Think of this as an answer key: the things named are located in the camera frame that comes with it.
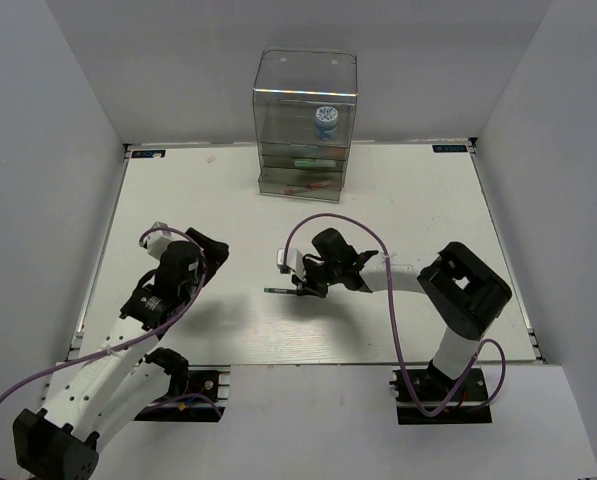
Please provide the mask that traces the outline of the green gel pen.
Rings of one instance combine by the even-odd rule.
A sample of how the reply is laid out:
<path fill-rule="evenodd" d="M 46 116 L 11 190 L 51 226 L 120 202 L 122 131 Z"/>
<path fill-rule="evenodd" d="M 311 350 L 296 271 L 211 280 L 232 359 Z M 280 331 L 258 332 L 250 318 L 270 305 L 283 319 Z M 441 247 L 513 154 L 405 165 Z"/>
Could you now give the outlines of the green gel pen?
<path fill-rule="evenodd" d="M 264 287 L 263 291 L 264 291 L 264 293 L 268 293 L 268 294 L 293 295 L 293 296 L 298 295 L 298 292 L 296 289 Z"/>

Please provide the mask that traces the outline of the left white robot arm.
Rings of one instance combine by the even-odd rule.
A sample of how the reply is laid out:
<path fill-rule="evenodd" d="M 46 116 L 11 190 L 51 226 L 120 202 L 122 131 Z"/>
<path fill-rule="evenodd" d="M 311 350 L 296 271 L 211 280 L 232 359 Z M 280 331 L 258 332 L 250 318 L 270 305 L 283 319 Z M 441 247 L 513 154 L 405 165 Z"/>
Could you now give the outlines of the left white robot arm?
<path fill-rule="evenodd" d="M 88 479 L 109 441 L 159 400 L 189 395 L 189 362 L 160 346 L 229 257 L 226 243 L 155 223 L 139 244 L 157 266 L 137 282 L 118 319 L 74 377 L 38 411 L 13 422 L 16 460 L 38 479 Z"/>

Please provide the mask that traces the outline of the red gel pen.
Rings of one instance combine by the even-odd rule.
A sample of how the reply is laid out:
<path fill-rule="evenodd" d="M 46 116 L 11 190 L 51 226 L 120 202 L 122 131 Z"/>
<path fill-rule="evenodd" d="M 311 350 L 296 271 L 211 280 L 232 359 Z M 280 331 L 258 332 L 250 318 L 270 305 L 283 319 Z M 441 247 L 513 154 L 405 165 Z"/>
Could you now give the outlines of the red gel pen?
<path fill-rule="evenodd" d="M 286 188 L 284 190 L 284 194 L 285 195 L 303 194 L 303 193 L 307 193 L 307 192 L 320 190 L 320 189 L 323 189 L 324 187 L 325 187 L 324 183 L 308 184 L 305 186 L 292 186 L 292 187 Z"/>

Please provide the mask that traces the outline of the green highlighter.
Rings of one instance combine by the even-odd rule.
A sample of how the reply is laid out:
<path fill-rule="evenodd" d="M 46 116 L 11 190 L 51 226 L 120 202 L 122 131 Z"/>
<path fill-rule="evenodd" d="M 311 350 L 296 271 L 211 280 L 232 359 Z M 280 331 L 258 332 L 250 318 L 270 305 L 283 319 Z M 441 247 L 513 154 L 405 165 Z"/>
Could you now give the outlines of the green highlighter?
<path fill-rule="evenodd" d="M 295 159 L 294 166 L 296 168 L 335 168 L 337 166 L 337 162 L 335 160 L 326 160 L 326 159 Z"/>

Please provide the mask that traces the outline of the orange highlighter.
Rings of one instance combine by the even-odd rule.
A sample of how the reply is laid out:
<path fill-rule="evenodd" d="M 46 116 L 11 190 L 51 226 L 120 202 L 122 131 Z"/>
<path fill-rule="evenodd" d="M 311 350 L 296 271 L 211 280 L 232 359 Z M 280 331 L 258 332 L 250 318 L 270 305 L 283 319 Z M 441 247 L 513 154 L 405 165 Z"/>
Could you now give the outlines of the orange highlighter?
<path fill-rule="evenodd" d="M 345 156 L 348 153 L 347 147 L 327 147 L 326 154 L 330 156 Z"/>

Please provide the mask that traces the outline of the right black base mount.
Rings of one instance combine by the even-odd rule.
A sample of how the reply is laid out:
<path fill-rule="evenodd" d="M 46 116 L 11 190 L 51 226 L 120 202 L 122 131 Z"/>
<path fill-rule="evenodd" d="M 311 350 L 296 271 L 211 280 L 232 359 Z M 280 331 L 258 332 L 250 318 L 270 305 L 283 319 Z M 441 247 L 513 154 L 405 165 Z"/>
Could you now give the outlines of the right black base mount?
<path fill-rule="evenodd" d="M 450 388 L 434 382 L 427 369 L 409 369 L 408 374 L 415 393 L 427 410 L 437 408 L 450 391 Z M 451 401 L 434 417 L 426 417 L 419 411 L 406 388 L 403 374 L 399 369 L 393 371 L 389 385 L 395 396 L 397 421 L 401 426 L 492 423 L 490 407 L 480 407 L 480 404 L 489 398 L 481 368 L 471 369 L 460 389 L 452 396 Z"/>

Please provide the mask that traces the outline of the clear acrylic drawer organizer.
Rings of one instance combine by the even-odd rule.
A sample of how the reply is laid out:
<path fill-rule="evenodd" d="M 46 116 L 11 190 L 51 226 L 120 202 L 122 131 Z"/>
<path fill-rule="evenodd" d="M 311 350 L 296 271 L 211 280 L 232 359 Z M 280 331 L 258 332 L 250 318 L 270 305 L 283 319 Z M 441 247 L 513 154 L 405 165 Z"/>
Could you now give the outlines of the clear acrylic drawer organizer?
<path fill-rule="evenodd" d="M 337 203 L 345 185 L 358 103 L 357 56 L 330 49 L 272 47 L 264 50 L 253 85 L 252 106 L 262 194 Z M 335 106 L 339 121 L 332 140 L 315 134 L 317 107 Z M 313 145 L 315 156 L 282 156 L 282 145 Z M 327 147 L 347 147 L 345 156 Z M 295 159 L 335 160 L 337 166 L 296 168 Z M 320 190 L 285 195 L 292 186 L 324 183 Z"/>

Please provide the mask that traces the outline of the blue highlighter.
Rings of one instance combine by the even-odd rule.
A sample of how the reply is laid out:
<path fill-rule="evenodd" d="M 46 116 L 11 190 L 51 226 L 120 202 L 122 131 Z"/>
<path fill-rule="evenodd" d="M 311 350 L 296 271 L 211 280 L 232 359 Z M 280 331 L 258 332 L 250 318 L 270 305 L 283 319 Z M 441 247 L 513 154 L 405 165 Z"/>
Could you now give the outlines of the blue highlighter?
<path fill-rule="evenodd" d="M 318 147 L 313 145 L 282 145 L 278 147 L 278 154 L 282 156 L 315 156 Z"/>

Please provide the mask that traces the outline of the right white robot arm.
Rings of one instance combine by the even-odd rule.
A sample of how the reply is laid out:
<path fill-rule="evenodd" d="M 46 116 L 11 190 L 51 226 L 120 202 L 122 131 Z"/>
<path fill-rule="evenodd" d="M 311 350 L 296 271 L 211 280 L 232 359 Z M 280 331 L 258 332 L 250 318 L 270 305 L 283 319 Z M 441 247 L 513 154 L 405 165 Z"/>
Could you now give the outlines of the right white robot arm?
<path fill-rule="evenodd" d="M 464 389 L 464 370 L 512 298 L 506 281 L 460 242 L 449 243 L 420 270 L 389 264 L 387 256 L 378 250 L 357 252 L 333 228 L 316 235 L 312 245 L 316 255 L 295 248 L 281 249 L 277 254 L 279 271 L 291 276 L 299 295 L 324 298 L 330 286 L 341 284 L 355 292 L 393 288 L 426 296 L 446 325 L 427 367 L 430 388 L 444 399 Z"/>

